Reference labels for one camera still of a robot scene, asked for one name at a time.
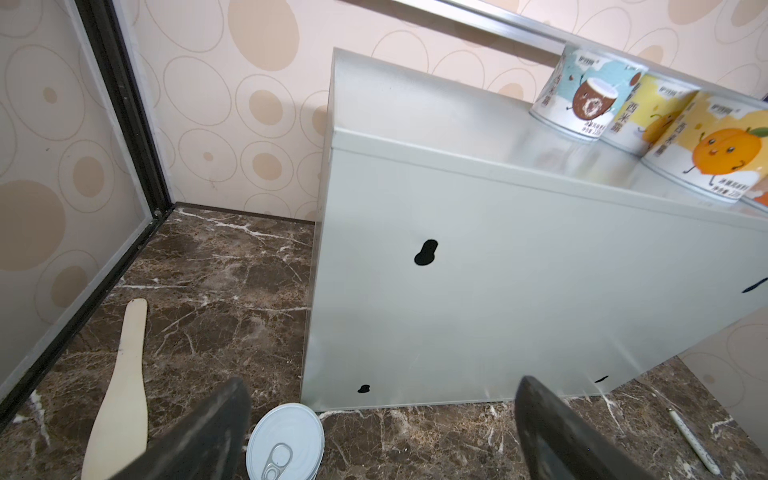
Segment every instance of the can lid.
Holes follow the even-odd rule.
[[[251,480],[310,480],[325,446],[323,424],[309,407],[286,403],[271,409],[248,440],[246,468]]]
[[[586,50],[592,53],[593,55],[599,55],[601,57],[610,58],[611,60],[620,61],[621,63],[624,63],[626,65],[631,65],[632,67],[640,71],[640,73],[645,73],[648,71],[648,66],[640,63],[639,61],[630,60],[629,58],[622,57],[621,55],[617,55],[612,51],[601,50],[599,48],[595,48],[587,45],[580,45],[578,43],[568,42],[565,45],[565,50],[563,50],[563,55],[565,55],[565,52],[568,50],[569,47],[574,50]]]
[[[750,97],[749,95],[739,93],[737,91],[723,88],[722,90],[707,89],[702,90],[702,92],[707,93],[713,97],[727,98],[731,101],[738,101],[740,103],[747,104],[755,110],[768,110],[768,103],[755,97]]]
[[[693,84],[685,80],[680,80],[679,78],[675,78],[672,75],[663,74],[659,71],[655,71],[653,67],[648,68],[648,72],[645,74],[645,76],[659,78],[660,80],[678,84],[681,87],[690,88],[691,90],[701,90],[701,85]]]

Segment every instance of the cabinet top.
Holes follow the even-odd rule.
[[[334,148],[495,180],[504,170],[532,170],[768,221],[744,202],[711,200],[677,185],[602,141],[568,137],[533,118],[528,102],[364,55],[334,51],[331,99]],[[422,154],[404,155],[413,147]]]

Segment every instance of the white cabinet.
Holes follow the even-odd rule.
[[[336,51],[302,402],[598,394],[768,305],[768,217],[527,110]]]

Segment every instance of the glass door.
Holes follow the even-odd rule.
[[[0,2],[0,399],[161,221],[85,25],[72,0]]]

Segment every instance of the white stick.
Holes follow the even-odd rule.
[[[147,397],[141,375],[146,323],[147,301],[131,300],[125,308],[118,360],[85,449],[81,480],[110,478],[147,449]]]
[[[704,466],[707,467],[707,470],[712,472],[714,475],[719,475],[720,469],[717,467],[717,463],[715,463],[707,450],[704,450],[701,442],[699,442],[699,439],[697,439],[694,433],[688,428],[688,425],[685,424],[683,419],[673,409],[667,409],[667,411],[670,413],[672,421],[675,423],[675,425],[677,425],[677,429],[679,429],[680,433],[683,434],[683,437],[685,437],[685,439],[688,441],[690,447],[694,449],[696,455],[699,455],[701,462],[704,463]]]

